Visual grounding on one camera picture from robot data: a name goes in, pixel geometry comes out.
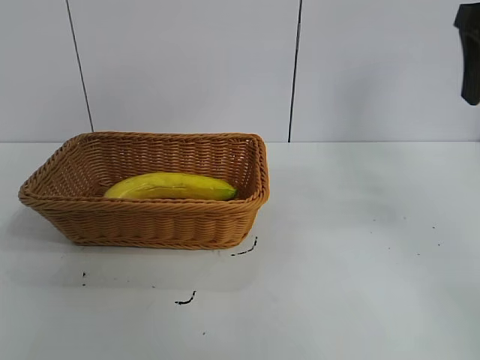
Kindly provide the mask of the black ridged right gripper finger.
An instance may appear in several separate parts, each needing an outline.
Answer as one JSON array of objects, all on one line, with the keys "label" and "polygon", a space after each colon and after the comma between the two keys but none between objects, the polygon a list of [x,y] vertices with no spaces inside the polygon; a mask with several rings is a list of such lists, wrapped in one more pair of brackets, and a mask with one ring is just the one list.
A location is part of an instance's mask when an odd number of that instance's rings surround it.
[{"label": "black ridged right gripper finger", "polygon": [[454,19],[463,52],[461,97],[479,105],[479,3],[461,4]]}]

